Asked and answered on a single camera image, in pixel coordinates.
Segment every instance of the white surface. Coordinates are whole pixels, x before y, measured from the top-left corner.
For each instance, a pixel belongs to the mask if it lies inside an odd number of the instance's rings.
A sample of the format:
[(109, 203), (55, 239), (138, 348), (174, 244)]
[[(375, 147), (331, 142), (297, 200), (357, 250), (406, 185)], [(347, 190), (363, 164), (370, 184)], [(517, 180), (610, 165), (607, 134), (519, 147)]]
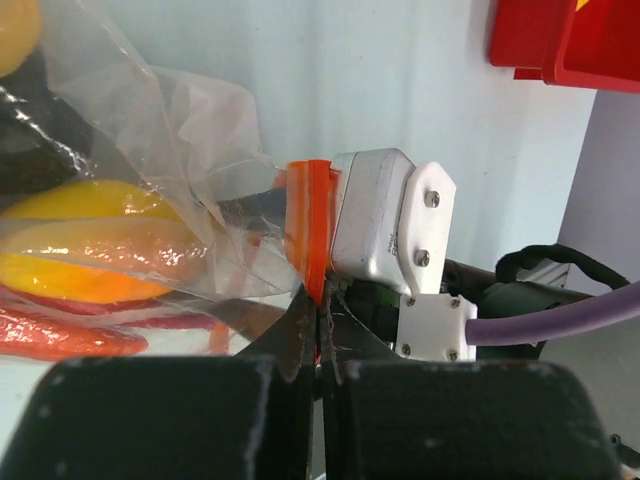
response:
[[(450, 257), (492, 267), (556, 240), (594, 92), (488, 65), (490, 0), (97, 1), (149, 63), (249, 88), (268, 154), (441, 163)], [(2, 361), (0, 450), (41, 372)]]
[[(467, 320), (478, 318), (478, 308), (462, 297), (417, 295), (415, 303), (402, 297), (398, 317), (396, 353), (413, 360), (450, 361), (447, 353), (455, 350), (458, 361), (476, 359), (476, 347), (465, 337)], [(403, 347), (409, 345), (406, 355)]]
[[(438, 193), (437, 207), (425, 203), (427, 192)], [(420, 165), (407, 181), (398, 222), (398, 261), (414, 295), (440, 292), (455, 195), (455, 184), (437, 162)], [(416, 265), (418, 250), (428, 252), (427, 265)]]

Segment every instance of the black object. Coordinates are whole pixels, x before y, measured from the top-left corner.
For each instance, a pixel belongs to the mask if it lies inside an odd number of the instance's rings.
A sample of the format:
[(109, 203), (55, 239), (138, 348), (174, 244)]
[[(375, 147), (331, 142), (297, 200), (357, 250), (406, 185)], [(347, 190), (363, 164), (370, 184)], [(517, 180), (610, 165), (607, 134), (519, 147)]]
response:
[(47, 87), (34, 52), (0, 79), (0, 195), (37, 193), (87, 175), (93, 129)]
[(344, 300), (349, 311), (376, 337), (395, 343), (400, 295), (377, 283), (354, 280), (346, 289)]
[(620, 461), (633, 470), (640, 469), (640, 453), (625, 445), (620, 435), (613, 434), (610, 439)]
[(400, 360), (331, 285), (320, 308), (299, 293), (233, 358), (55, 366), (0, 478), (307, 479), (315, 348), (329, 480), (619, 478), (570, 373)]
[(606, 265), (578, 250), (564, 245), (530, 245), (518, 252), (502, 257), (496, 265), (496, 278), (500, 283), (515, 282), (521, 269), (533, 270), (543, 260), (572, 263), (592, 280), (615, 290), (629, 285), (629, 280)]

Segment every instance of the toy carrot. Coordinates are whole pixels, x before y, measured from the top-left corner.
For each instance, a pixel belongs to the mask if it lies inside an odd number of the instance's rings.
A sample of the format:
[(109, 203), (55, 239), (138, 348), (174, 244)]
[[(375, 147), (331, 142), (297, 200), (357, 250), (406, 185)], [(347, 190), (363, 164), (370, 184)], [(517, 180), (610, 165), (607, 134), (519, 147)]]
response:
[(0, 308), (0, 354), (58, 361), (83, 355), (132, 355), (147, 341), (104, 328), (86, 328), (44, 315)]

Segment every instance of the plastic wrap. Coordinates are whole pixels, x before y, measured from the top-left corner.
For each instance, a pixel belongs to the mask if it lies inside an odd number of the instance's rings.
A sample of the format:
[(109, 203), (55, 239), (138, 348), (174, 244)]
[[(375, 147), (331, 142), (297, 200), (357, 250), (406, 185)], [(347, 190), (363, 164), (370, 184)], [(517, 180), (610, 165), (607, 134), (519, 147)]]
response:
[(249, 92), (147, 65), (89, 0), (4, 0), (0, 52), (0, 354), (65, 325), (206, 329), (189, 352), (220, 353), (213, 307), (296, 286)]

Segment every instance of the yellow toy vegetable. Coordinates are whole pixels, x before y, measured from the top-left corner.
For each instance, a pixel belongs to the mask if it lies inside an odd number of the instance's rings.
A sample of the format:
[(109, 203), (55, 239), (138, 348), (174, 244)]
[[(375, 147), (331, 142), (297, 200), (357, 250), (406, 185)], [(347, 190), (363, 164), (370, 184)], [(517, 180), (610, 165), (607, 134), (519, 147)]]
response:
[(22, 65), (41, 30), (38, 0), (0, 0), (0, 78)]
[(0, 283), (32, 295), (143, 300), (171, 288), (121, 272), (177, 283), (195, 278), (204, 264), (203, 245), (159, 195), (119, 181), (64, 185), (13, 205), (2, 218), (75, 219), (36, 223), (4, 238)]

